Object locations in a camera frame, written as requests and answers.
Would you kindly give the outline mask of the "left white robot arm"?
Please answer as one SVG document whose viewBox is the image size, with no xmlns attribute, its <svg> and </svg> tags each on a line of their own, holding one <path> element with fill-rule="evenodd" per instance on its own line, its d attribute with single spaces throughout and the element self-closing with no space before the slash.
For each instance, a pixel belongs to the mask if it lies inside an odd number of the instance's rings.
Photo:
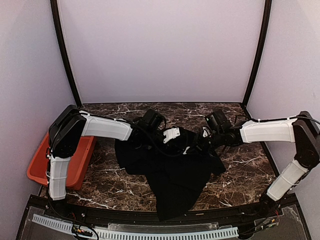
<svg viewBox="0 0 320 240">
<path fill-rule="evenodd" d="M 142 117 L 134 120 L 103 117 L 79 110 L 68 105 L 48 129 L 49 147 L 46 158 L 48 196 L 53 202 L 51 210 L 60 218 L 67 218 L 70 206 L 63 201 L 66 197 L 66 183 L 69 164 L 75 154 L 81 137 L 111 138 L 120 141 L 146 137 L 153 139 L 165 117 L 149 109 Z"/>
</svg>

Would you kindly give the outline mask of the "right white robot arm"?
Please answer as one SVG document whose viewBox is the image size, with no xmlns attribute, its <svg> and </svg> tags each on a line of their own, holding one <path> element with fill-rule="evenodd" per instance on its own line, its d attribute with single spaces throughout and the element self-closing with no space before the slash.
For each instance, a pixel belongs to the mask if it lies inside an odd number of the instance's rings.
<svg viewBox="0 0 320 240">
<path fill-rule="evenodd" d="M 296 116 L 276 119 L 249 119 L 231 124 L 221 111 L 205 117 L 208 128 L 196 135 L 193 143 L 199 151 L 220 146 L 236 147 L 255 142 L 288 142 L 295 144 L 295 156 L 270 184 L 255 213 L 266 217 L 294 185 L 320 163 L 320 122 L 302 111 Z"/>
</svg>

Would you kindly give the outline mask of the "black t-shirt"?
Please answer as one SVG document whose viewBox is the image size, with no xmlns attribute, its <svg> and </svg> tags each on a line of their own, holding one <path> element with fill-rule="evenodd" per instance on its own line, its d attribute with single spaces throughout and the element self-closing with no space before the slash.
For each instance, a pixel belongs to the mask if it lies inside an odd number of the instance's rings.
<svg viewBox="0 0 320 240">
<path fill-rule="evenodd" d="M 211 175 L 221 175 L 226 168 L 215 151 L 180 154 L 192 144 L 195 132 L 179 128 L 180 136 L 162 141 L 157 146 L 169 154 L 161 154 L 149 142 L 115 140 L 117 163 L 129 175 L 144 175 L 156 197 L 156 211 L 190 210 L 201 195 Z"/>
</svg>

